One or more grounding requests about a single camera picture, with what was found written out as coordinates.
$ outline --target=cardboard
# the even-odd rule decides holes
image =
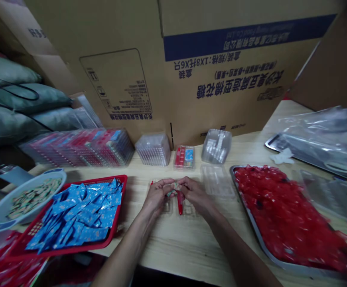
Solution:
[[[30,55],[58,55],[22,0],[0,0],[0,19]]]
[[[260,130],[346,1],[26,0],[106,127]]]
[[[347,8],[322,39],[288,97],[312,110],[347,108]]]
[[[0,50],[66,95],[81,92],[76,78],[22,0],[0,0]]]

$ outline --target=red candy wrapper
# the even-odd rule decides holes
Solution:
[[[266,165],[238,168],[235,177],[273,256],[293,264],[347,271],[345,240],[304,197],[297,182]]]
[[[22,286],[29,287],[36,278],[47,258],[37,258],[24,261],[6,262],[8,251],[19,239],[19,232],[13,231],[0,246],[0,287]]]

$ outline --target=red wrapped candy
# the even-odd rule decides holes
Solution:
[[[347,271],[347,247],[302,194],[295,181],[275,167],[235,169],[239,191],[268,250],[279,260]]]

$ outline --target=red plastic basket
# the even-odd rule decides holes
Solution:
[[[104,240],[96,241],[96,242],[86,242],[83,245],[77,246],[77,247],[67,247],[67,248],[62,248],[58,250],[45,251],[39,255],[38,255],[38,250],[25,250],[27,243],[33,238],[33,236],[42,227],[42,218],[45,215],[46,211],[49,209],[49,207],[53,204],[53,200],[50,200],[42,209],[42,211],[38,214],[38,216],[34,219],[34,221],[30,223],[26,231],[22,233],[17,243],[13,246],[13,248],[7,254],[7,257],[5,258],[5,260],[17,261],[17,260],[26,260],[26,259],[33,259],[33,258],[47,257],[47,256],[58,256],[58,255],[69,254],[69,253],[77,253],[77,252],[101,249],[109,245],[118,227],[118,217],[120,214],[120,208],[123,204],[124,192],[126,191],[127,175],[117,175],[112,177],[103,177],[99,179],[90,179],[86,181],[77,181],[74,183],[68,183],[68,184],[65,184],[63,188],[61,188],[60,190],[60,192],[66,190],[67,188],[70,187],[71,184],[79,185],[83,183],[84,185],[90,185],[94,183],[106,183],[106,182],[110,183],[112,182],[114,178],[116,178],[117,180],[119,180],[121,183],[124,184],[122,188],[122,192],[123,192],[122,201],[121,201],[121,204],[118,206],[118,209],[116,210],[112,228],[108,230],[107,237]]]

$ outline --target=white bowl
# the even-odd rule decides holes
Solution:
[[[4,198],[2,198],[0,201],[0,232],[11,228],[12,226],[18,223],[24,224],[24,223],[29,223],[33,221],[35,217],[37,217],[39,212],[42,210],[42,208],[50,201],[52,196],[56,194],[62,188],[62,186],[65,184],[66,177],[67,175],[63,169],[52,169],[52,170],[44,172],[43,174],[33,179],[30,179],[29,181],[26,181],[24,184],[18,186],[16,189],[14,189],[12,192],[10,192]],[[16,219],[11,220],[6,217],[9,214],[10,208],[12,206],[13,197],[17,197],[25,190],[33,189],[34,187],[41,185],[46,179],[49,179],[49,178],[52,178],[52,179],[62,178],[62,182],[53,193],[49,194],[48,198],[44,202],[37,205],[30,212],[25,213],[17,217]]]

